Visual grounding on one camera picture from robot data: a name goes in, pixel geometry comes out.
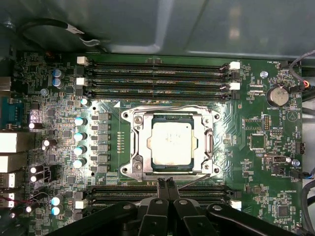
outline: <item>screw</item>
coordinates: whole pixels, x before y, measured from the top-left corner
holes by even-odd
[[[213,210],[222,210],[222,207],[218,206],[218,205],[215,205],[212,208],[213,208]]]
[[[143,119],[141,116],[136,116],[133,120],[136,124],[142,124]]]
[[[300,162],[299,160],[297,160],[297,159],[293,159],[293,160],[292,160],[292,166],[298,167],[298,166],[300,166],[300,165],[301,165],[301,162]]]
[[[180,200],[179,204],[186,205],[188,202],[186,200]]]
[[[266,79],[268,77],[268,72],[267,71],[261,71],[260,76],[262,79]]]

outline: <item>connector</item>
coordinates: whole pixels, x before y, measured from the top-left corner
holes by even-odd
[[[295,142],[295,154],[305,154],[305,143]]]

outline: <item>black capacitor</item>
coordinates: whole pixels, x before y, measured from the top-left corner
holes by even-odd
[[[283,85],[274,85],[267,91],[267,102],[272,107],[282,107],[289,101],[288,89]]]
[[[39,173],[39,174],[36,174],[34,176],[31,177],[31,182],[35,183],[41,179],[44,178],[44,174],[43,173]]]
[[[30,129],[42,129],[44,128],[43,124],[42,123],[30,123],[29,124],[29,128]]]
[[[44,170],[44,166],[34,166],[30,168],[30,172],[32,174],[36,174],[38,172],[42,172]]]
[[[33,202],[32,204],[28,205],[26,208],[25,208],[25,211],[27,213],[31,213],[32,211],[34,211],[36,208],[39,208],[41,207],[41,203],[36,201],[36,202]]]

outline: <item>wire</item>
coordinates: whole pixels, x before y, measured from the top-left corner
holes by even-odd
[[[187,183],[187,184],[185,184],[185,185],[183,185],[183,186],[180,186],[180,187],[178,188],[178,190],[180,190],[180,189],[182,189],[182,188],[186,188],[187,186],[192,185],[192,184],[194,184],[194,183],[197,183],[197,182],[199,182],[199,181],[202,181],[202,180],[204,180],[204,179],[206,179],[206,178],[209,178],[210,175],[211,175],[211,174],[206,174],[206,175],[203,176],[203,177],[200,177],[200,178],[198,178],[198,179],[195,179],[195,180],[192,181],[192,182],[189,182],[189,183]]]
[[[305,226],[308,231],[310,231],[312,234],[315,234],[315,230],[312,226],[309,210],[308,210],[308,201],[307,201],[307,195],[309,191],[315,187],[315,180],[309,182],[306,184],[302,189],[302,196],[301,196],[301,206],[302,206],[302,214],[305,221]]]
[[[304,79],[303,79],[301,76],[299,76],[299,75],[294,71],[293,67],[296,65],[296,63],[300,62],[302,59],[307,58],[307,57],[309,57],[309,56],[311,56],[311,55],[314,55],[314,54],[315,54],[315,50],[310,51],[310,52],[308,52],[308,53],[305,53],[305,54],[303,54],[302,56],[300,56],[300,57],[298,57],[297,59],[295,59],[295,60],[291,63],[291,65],[289,66],[289,71],[291,72],[292,76],[293,76],[295,79],[297,79],[298,81],[300,81],[302,86],[305,86],[305,85],[304,85]]]

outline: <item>cable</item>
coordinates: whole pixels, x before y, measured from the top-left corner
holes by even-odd
[[[180,189],[182,189],[182,188],[186,188],[187,186],[192,185],[192,184],[194,184],[194,183],[197,183],[197,182],[199,182],[199,181],[202,181],[202,180],[204,180],[204,179],[206,179],[206,178],[209,178],[210,175],[211,175],[211,174],[206,174],[206,175],[203,176],[203,177],[200,177],[200,178],[198,178],[198,179],[195,179],[195,180],[192,181],[192,182],[189,182],[189,183],[187,183],[187,184],[185,184],[185,185],[183,185],[183,186],[180,186],[180,187],[178,188],[178,190],[180,190]]]
[[[315,234],[315,230],[312,226],[309,210],[308,210],[308,201],[307,201],[307,195],[309,191],[315,187],[315,180],[309,182],[306,184],[302,189],[302,196],[301,196],[301,206],[302,206],[302,214],[305,220],[305,226],[308,231],[310,231],[312,234]]]
[[[310,52],[308,52],[308,53],[305,53],[305,54],[303,54],[302,56],[300,56],[300,57],[298,57],[297,59],[295,59],[295,60],[291,63],[291,65],[289,66],[289,71],[291,72],[292,76],[293,76],[294,78],[296,78],[298,81],[301,82],[301,86],[302,86],[302,87],[305,87],[305,85],[304,85],[304,79],[303,79],[301,76],[299,76],[299,75],[294,71],[293,67],[296,65],[296,63],[300,62],[302,59],[307,58],[307,57],[309,57],[309,56],[311,56],[311,55],[314,55],[314,54],[315,54],[315,50],[310,51]]]
[[[304,114],[308,114],[308,115],[311,115],[311,116],[315,116],[315,110],[313,109],[309,109],[309,108],[305,108],[305,107],[302,107],[302,112]]]

